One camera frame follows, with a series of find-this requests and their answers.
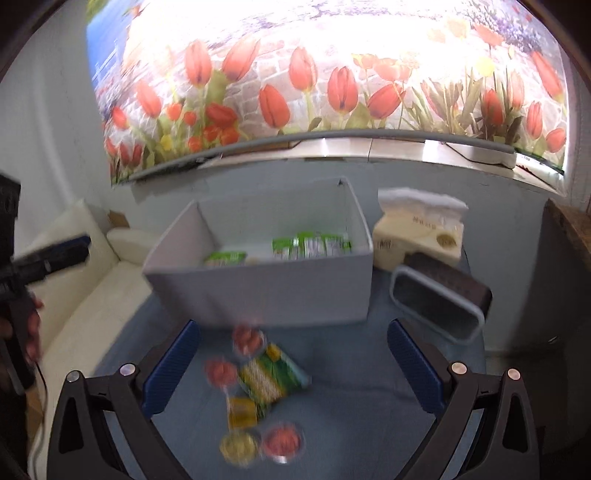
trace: metal screw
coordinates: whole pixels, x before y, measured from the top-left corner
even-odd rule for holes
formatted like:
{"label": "metal screw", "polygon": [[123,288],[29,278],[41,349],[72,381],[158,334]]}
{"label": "metal screw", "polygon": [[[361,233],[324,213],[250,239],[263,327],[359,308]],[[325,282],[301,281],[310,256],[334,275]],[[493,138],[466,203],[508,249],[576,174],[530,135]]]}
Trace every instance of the metal screw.
{"label": "metal screw", "polygon": [[452,364],[452,372],[457,375],[463,375],[468,371],[468,367],[461,362],[455,362]]}
{"label": "metal screw", "polygon": [[130,376],[132,373],[135,372],[135,365],[134,364],[125,364],[121,366],[119,369],[119,373],[124,377]]}
{"label": "metal screw", "polygon": [[521,378],[521,374],[519,373],[519,370],[515,368],[510,368],[509,370],[507,370],[507,377],[509,377],[512,380],[519,380]]}
{"label": "metal screw", "polygon": [[70,373],[66,375],[66,380],[68,383],[75,382],[80,378],[80,372],[78,370],[72,370]]}

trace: white sofa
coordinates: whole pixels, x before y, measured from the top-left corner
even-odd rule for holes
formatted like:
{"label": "white sofa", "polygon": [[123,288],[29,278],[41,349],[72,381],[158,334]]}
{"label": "white sofa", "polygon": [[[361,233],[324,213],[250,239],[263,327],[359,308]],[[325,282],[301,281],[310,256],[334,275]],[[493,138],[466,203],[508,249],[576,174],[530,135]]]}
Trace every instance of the white sofa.
{"label": "white sofa", "polygon": [[[122,228],[105,236],[83,200],[60,215],[27,251],[81,233],[87,233],[92,240],[86,264],[53,274],[32,287],[45,302],[40,311],[41,369],[48,387],[46,432],[36,460],[37,480],[46,478],[51,424],[65,376],[71,370],[92,376],[126,322],[151,292],[141,265],[158,237]],[[37,386],[43,395],[39,378]],[[32,477],[33,454],[40,435],[41,429],[29,458]]]}

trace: gray plastic container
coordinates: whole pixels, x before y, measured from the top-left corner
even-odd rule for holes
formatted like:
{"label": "gray plastic container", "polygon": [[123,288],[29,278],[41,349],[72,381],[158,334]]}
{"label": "gray plastic container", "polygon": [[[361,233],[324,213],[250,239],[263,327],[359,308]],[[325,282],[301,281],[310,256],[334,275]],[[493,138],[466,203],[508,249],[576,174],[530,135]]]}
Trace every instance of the gray plastic container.
{"label": "gray plastic container", "polygon": [[409,317],[459,345],[474,341],[492,301],[487,286],[423,253],[407,255],[394,270],[390,297]]}

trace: wooden shelf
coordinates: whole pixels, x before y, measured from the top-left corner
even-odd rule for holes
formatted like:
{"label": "wooden shelf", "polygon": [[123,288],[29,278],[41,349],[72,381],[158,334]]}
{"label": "wooden shelf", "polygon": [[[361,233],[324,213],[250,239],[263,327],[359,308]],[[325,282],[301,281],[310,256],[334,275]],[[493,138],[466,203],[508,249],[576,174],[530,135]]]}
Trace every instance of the wooden shelf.
{"label": "wooden shelf", "polygon": [[545,209],[569,239],[583,263],[591,270],[591,216],[551,199],[546,202]]}

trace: stone wall painting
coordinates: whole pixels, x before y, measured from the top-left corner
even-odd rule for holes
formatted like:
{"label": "stone wall painting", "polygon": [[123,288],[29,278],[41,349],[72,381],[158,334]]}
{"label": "stone wall painting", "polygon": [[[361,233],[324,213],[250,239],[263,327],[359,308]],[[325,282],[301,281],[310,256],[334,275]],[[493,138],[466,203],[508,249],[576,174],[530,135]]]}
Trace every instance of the stone wall painting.
{"label": "stone wall painting", "polygon": [[113,184],[214,147],[351,128],[564,161],[560,49],[514,0],[89,0],[87,22]]}

